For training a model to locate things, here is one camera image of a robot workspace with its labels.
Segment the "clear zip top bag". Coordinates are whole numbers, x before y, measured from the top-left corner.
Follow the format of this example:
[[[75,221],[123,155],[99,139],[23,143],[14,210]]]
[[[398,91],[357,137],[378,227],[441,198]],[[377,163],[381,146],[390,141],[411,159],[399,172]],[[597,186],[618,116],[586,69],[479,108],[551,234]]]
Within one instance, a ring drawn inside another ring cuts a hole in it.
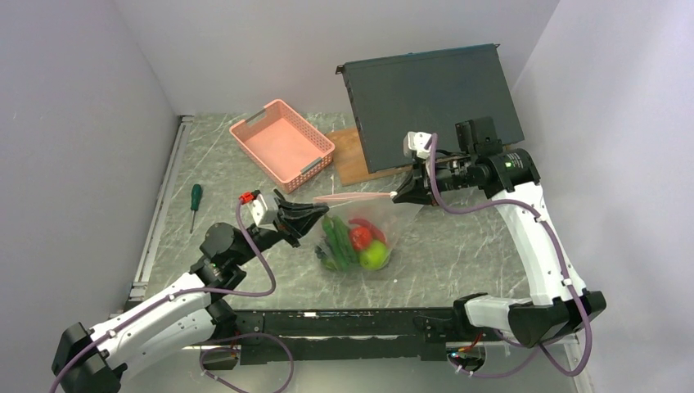
[[[394,192],[345,192],[316,196],[328,212],[313,228],[313,251],[332,272],[383,269],[399,239],[421,210],[393,202]]]

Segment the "pink plastic basket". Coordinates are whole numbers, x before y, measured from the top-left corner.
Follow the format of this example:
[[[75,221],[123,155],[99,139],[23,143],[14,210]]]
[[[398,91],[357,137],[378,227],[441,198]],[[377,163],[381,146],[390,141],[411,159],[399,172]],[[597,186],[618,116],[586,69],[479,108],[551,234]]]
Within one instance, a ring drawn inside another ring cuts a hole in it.
[[[284,193],[292,193],[333,161],[335,144],[281,99],[236,122],[229,132]]]

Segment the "fake green cucumber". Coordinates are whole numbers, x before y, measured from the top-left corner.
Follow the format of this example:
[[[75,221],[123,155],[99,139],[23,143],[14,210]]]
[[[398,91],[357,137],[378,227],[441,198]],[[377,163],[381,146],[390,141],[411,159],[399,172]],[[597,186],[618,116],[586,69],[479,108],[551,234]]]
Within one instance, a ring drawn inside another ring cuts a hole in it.
[[[337,215],[331,217],[334,230],[336,232],[337,241],[349,264],[358,264],[358,255],[353,248],[349,239],[349,227]]]

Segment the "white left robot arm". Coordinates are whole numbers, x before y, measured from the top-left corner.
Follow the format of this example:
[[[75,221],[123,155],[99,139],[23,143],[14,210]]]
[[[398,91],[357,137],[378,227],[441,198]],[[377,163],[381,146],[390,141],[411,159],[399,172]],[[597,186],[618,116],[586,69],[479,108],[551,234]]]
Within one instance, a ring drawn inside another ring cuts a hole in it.
[[[236,224],[210,227],[188,272],[122,314],[61,334],[49,390],[117,392],[128,377],[185,346],[229,341],[236,323],[226,296],[272,295],[277,279],[264,251],[280,242],[299,246],[328,211],[324,203],[291,202],[280,192],[242,194]]]

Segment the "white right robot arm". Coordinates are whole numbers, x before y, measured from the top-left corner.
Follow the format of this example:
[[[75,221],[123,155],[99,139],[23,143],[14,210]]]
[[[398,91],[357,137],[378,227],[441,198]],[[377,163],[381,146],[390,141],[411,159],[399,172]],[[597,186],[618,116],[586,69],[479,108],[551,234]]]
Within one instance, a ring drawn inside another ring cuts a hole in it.
[[[412,170],[391,198],[439,206],[451,215],[495,208],[514,241],[530,295],[508,299],[478,293],[456,300],[450,320],[454,335],[470,340],[488,328],[509,332],[521,346],[533,348],[583,331],[590,348],[591,322],[606,309],[606,299],[587,289],[570,263],[534,160],[521,148],[505,148],[489,117],[457,123],[455,130],[457,152],[441,151],[435,133],[406,134],[403,153],[412,159]]]

